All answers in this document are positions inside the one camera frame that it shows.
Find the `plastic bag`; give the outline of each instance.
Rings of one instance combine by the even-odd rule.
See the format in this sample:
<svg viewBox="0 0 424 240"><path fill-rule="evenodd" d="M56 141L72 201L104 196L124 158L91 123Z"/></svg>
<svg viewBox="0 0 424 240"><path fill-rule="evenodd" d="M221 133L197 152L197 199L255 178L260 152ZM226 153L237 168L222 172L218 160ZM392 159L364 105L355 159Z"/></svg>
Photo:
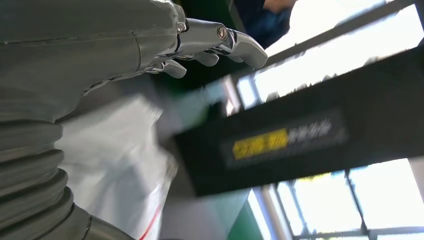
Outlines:
<svg viewBox="0 0 424 240"><path fill-rule="evenodd" d="M132 96L63 123L56 143L75 203L135 239L156 240L163 205L177 172L156 143L162 111Z"/></svg>

